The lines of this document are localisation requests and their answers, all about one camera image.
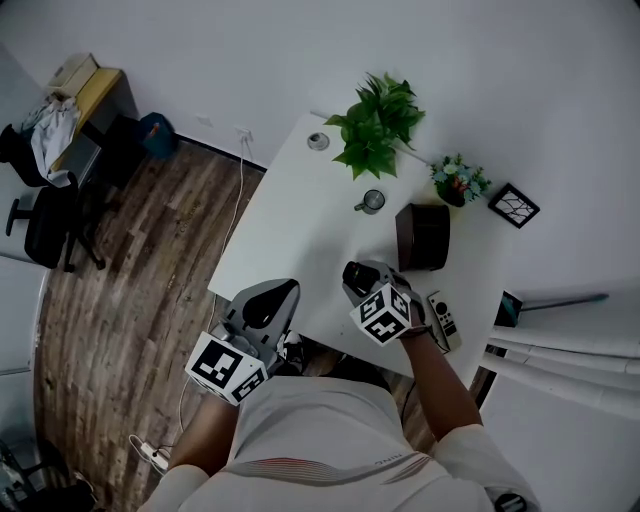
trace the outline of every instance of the small desk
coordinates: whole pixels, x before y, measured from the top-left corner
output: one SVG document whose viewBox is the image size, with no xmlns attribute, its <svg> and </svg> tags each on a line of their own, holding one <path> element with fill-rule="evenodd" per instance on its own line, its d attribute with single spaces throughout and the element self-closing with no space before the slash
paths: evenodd
<svg viewBox="0 0 640 512">
<path fill-rule="evenodd" d="M 100 68 L 80 90 L 78 96 L 76 96 L 76 105 L 78 109 L 80 109 L 80 119 L 78 119 L 78 125 L 73 134 L 74 138 L 82 132 L 98 146 L 102 147 L 104 145 L 102 132 L 89 122 L 89 118 L 96 111 L 98 105 L 100 105 L 109 91 L 111 91 L 118 80 L 120 80 L 122 74 L 122 71 L 119 69 Z M 52 171 L 60 169 L 68 149 L 69 148 L 53 162 L 51 165 Z"/>
<path fill-rule="evenodd" d="M 324 345 L 398 373 L 411 375 L 409 360 L 395 342 L 378 347 L 351 318 L 342 290 L 349 260 L 377 259 L 398 267 L 395 216 L 408 203 L 442 203 L 423 162 L 398 152 L 398 178 L 367 173 L 352 181 L 351 170 L 332 159 L 343 150 L 340 129 L 308 114 L 297 123 L 262 179 L 209 284 L 226 299 L 243 288 L 283 277 L 301 285 L 291 329 Z M 326 133 L 330 146 L 309 149 L 307 137 Z M 386 204 L 376 215 L 353 210 L 375 188 Z M 517 229 L 477 200 L 451 211 L 451 240 L 445 267 L 405 272 L 423 300 L 441 290 L 454 315 L 462 347 L 447 354 L 469 386 L 478 368 L 503 292 L 510 246 Z"/>
</svg>

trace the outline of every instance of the potted plant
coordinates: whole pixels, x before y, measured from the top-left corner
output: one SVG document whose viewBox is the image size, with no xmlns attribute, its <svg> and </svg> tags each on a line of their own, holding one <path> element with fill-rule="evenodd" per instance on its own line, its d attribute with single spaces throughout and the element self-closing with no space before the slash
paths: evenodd
<svg viewBox="0 0 640 512">
<path fill-rule="evenodd" d="M 453 206 L 464 206 L 479 197 L 491 185 L 484 169 L 472 169 L 463 162 L 462 155 L 445 156 L 442 162 L 430 166 L 438 195 Z"/>
<path fill-rule="evenodd" d="M 406 80 L 399 83 L 387 73 L 384 79 L 369 74 L 367 85 L 356 90 L 360 102 L 345 116 L 331 116 L 325 123 L 341 128 L 344 152 L 334 161 L 351 167 L 354 180 L 365 171 L 378 179 L 380 173 L 396 176 L 392 144 L 400 139 L 411 148 L 409 131 L 424 117 L 413 105 L 415 94 Z"/>
</svg>

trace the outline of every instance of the remote control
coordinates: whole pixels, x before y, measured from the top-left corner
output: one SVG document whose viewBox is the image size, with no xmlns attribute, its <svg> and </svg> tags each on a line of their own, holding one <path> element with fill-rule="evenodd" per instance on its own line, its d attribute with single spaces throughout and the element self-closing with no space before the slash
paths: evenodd
<svg viewBox="0 0 640 512">
<path fill-rule="evenodd" d="M 436 318 L 440 323 L 440 328 L 444 334 L 445 343 L 449 347 L 449 350 L 455 350 L 462 345 L 458 328 L 453 322 L 453 316 L 449 310 L 449 306 L 445 302 L 442 292 L 436 292 L 428 297 L 429 304 L 436 314 Z"/>
</svg>

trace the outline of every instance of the picture frame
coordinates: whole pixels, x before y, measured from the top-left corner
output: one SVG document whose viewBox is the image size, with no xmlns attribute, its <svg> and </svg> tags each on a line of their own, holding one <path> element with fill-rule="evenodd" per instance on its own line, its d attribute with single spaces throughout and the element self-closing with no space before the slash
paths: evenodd
<svg viewBox="0 0 640 512">
<path fill-rule="evenodd" d="M 538 205 L 510 183 L 502 187 L 488 206 L 518 229 L 540 212 Z"/>
</svg>

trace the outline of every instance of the white t-shirt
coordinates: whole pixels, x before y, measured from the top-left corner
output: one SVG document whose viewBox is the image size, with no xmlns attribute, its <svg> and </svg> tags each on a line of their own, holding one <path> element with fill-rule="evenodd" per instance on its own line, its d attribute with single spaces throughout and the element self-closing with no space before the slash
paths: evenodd
<svg viewBox="0 0 640 512">
<path fill-rule="evenodd" d="M 411 449 L 385 390 L 274 377 L 242 403 L 224 469 L 174 468 L 140 510 L 489 512 L 505 494 L 539 511 L 482 426 L 450 432 L 432 458 Z"/>
</svg>

